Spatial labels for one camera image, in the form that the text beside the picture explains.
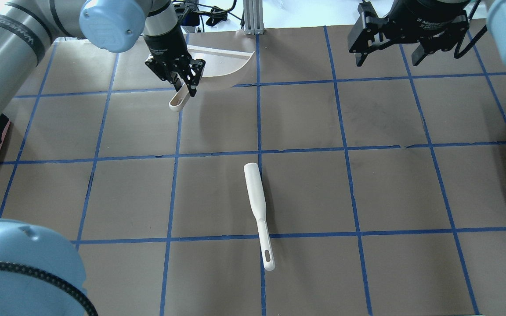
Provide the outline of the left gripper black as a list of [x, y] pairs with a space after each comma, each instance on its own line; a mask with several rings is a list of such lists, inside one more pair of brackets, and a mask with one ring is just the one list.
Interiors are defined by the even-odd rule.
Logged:
[[144, 35], [143, 39], [149, 50], [149, 56], [145, 60], [149, 70], [161, 81], [167, 81], [173, 86], [179, 86], [179, 74], [189, 95], [194, 97], [206, 62], [191, 58], [182, 30], [172, 29], [156, 36]]

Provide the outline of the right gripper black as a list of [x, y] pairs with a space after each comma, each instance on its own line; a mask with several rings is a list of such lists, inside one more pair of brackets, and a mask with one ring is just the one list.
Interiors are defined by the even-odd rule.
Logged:
[[358, 67], [369, 54], [394, 44], [419, 46], [412, 53], [418, 66], [438, 50], [450, 51], [464, 40], [469, 29], [465, 7], [469, 0], [395, 0], [390, 11], [378, 16], [370, 1], [358, 4], [358, 19], [347, 36], [349, 52]]

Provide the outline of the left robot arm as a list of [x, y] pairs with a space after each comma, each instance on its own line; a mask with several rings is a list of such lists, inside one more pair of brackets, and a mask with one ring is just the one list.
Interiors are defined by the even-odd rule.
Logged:
[[[191, 96], [206, 62], [191, 56], [170, 0], [0, 0], [0, 120], [59, 37], [112, 53], [143, 37], [150, 70]], [[0, 142], [8, 129], [0, 129]], [[0, 316], [96, 316], [72, 242], [54, 230], [0, 218]]]

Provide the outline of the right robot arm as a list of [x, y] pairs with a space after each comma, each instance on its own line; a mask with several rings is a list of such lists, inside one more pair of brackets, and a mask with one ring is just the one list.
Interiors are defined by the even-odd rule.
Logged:
[[358, 4], [358, 19], [347, 43], [362, 66], [368, 54], [397, 44], [417, 44], [411, 55], [418, 66], [427, 56], [438, 51], [453, 52], [461, 58], [484, 36], [490, 33], [503, 64], [506, 66], [506, 0], [487, 0], [484, 27], [463, 46], [476, 8], [466, 11], [467, 0], [395, 0], [384, 17], [378, 16], [373, 4]]

